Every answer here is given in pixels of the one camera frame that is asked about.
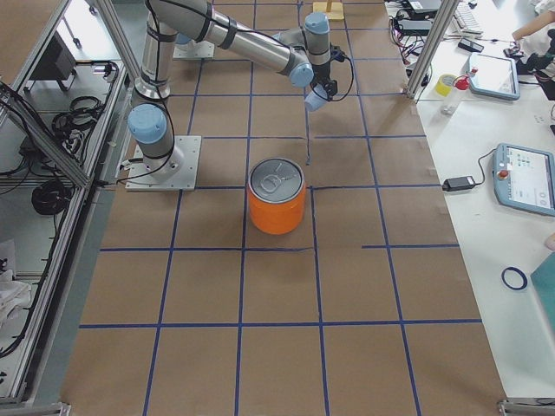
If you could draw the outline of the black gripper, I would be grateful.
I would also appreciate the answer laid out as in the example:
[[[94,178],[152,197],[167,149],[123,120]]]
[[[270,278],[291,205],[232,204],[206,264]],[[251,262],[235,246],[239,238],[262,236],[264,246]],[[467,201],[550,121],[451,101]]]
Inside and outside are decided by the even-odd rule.
[[[330,63],[313,64],[312,70],[314,73],[312,86],[322,85],[327,101],[332,101],[337,94],[337,81],[330,78]]]

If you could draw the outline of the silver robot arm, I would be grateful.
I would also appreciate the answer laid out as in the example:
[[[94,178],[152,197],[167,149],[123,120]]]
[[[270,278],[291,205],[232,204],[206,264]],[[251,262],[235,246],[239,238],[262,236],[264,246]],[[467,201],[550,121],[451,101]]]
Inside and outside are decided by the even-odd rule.
[[[207,1],[147,2],[147,39],[140,74],[134,80],[128,131],[140,151],[137,173],[126,178],[135,191],[192,190],[196,184],[201,139],[179,136],[167,108],[169,75],[179,35],[215,47],[287,77],[296,88],[310,88],[305,106],[318,110],[331,102],[337,82],[330,64],[341,50],[330,42],[330,24],[312,12],[295,29],[266,35],[216,11]]]

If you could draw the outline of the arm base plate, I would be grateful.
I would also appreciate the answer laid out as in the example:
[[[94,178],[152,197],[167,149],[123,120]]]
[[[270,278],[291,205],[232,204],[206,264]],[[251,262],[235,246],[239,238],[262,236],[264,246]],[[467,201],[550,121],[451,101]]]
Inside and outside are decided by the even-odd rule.
[[[131,179],[126,181],[126,189],[131,192],[193,191],[197,182],[201,141],[200,136],[176,136],[168,161],[167,158],[146,158],[136,145],[134,157],[141,161],[130,166]]]

